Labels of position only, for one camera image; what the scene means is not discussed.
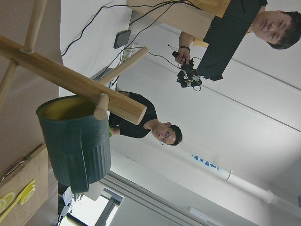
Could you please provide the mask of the dark teal cup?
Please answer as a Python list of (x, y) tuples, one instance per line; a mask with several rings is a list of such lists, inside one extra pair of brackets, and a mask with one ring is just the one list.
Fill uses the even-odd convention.
[(111, 168), (108, 120), (94, 117), (95, 104), (66, 96), (37, 108), (48, 155), (58, 182), (83, 193)]

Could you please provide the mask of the wooden cup rack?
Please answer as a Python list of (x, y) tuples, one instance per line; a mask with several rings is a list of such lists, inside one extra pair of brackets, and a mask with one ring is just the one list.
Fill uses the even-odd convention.
[(110, 111), (119, 117), (138, 125), (146, 112), (146, 107), (109, 89), (106, 87), (106, 84), (139, 61), (148, 53), (148, 49), (143, 47), (98, 82), (89, 79), (40, 54), (34, 53), (33, 49), (46, 3), (45, 0), (37, 0), (34, 2), (25, 44), (23, 46), (3, 36), (0, 38), (0, 53), (10, 61), (0, 83), (0, 102), (4, 103), (14, 79), (16, 69), (18, 66), (22, 66), (66, 90), (96, 103), (94, 115), (98, 120), (104, 119), (107, 111)]

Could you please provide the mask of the person in black shirt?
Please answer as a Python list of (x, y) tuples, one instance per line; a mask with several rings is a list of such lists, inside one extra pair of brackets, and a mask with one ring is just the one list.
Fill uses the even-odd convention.
[(182, 142), (181, 129), (170, 122), (162, 123), (158, 120), (156, 110), (151, 101), (140, 94), (119, 91), (120, 94), (129, 97), (147, 107), (144, 117), (138, 125), (130, 123), (123, 118), (110, 113), (109, 124), (112, 135), (122, 135), (133, 138), (143, 138), (151, 133), (162, 145), (177, 146)]

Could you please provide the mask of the black handheld controller device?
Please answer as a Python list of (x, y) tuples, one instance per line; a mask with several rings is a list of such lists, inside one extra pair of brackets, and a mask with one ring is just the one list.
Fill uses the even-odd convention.
[(195, 91), (201, 90), (201, 76), (193, 69), (194, 62), (191, 59), (189, 64), (182, 65), (179, 73), (177, 74), (177, 82), (180, 83), (182, 88), (193, 87)]

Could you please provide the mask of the small black square pad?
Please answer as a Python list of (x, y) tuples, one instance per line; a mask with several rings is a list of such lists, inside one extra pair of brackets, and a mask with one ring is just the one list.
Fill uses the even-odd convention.
[(113, 47), (118, 49), (124, 45), (126, 45), (129, 41), (131, 31), (124, 30), (116, 34), (115, 41)]

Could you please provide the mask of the wooden cutting board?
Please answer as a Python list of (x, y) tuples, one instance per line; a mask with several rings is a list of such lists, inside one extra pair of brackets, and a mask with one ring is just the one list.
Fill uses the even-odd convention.
[(0, 224), (24, 226), (48, 199), (48, 153), (40, 145), (0, 176)]

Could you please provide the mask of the lemon slice on knife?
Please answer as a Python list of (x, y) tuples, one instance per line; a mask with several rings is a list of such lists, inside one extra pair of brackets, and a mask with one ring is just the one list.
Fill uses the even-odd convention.
[(19, 200), (20, 204), (23, 205), (25, 204), (34, 194), (36, 189), (36, 185), (32, 184), (30, 186), (27, 186)]

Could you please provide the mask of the person in yellow shirt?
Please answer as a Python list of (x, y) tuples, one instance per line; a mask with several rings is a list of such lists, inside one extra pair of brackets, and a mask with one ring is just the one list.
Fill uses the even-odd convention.
[[(254, 33), (257, 38), (267, 42), (273, 49), (288, 49), (296, 44), (301, 38), (301, 14), (297, 11), (267, 11), (265, 8), (265, 6), (261, 7), (246, 33)], [(178, 55), (175, 58), (177, 63), (189, 64), (191, 44), (208, 47), (208, 44), (201, 39), (181, 32)]]

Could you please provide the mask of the yellow toy knife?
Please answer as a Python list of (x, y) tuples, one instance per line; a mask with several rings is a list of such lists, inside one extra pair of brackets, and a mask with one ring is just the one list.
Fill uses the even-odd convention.
[[(35, 184), (35, 181), (36, 181), (36, 179), (33, 179), (27, 186), (30, 186), (30, 185), (32, 185), (32, 184)], [(26, 187), (24, 187), (23, 188), (23, 190), (19, 193), (19, 195), (15, 198), (15, 200), (9, 205), (9, 207), (0, 215), (0, 221), (2, 222), (3, 221), (3, 219), (9, 214), (9, 212), (19, 203), (20, 204), (20, 202), (19, 202), (19, 200), (20, 200), (20, 198), (21, 198), (21, 196), (22, 196), (22, 194), (23, 194), (23, 192), (24, 192), (24, 190), (25, 190), (25, 188)]]

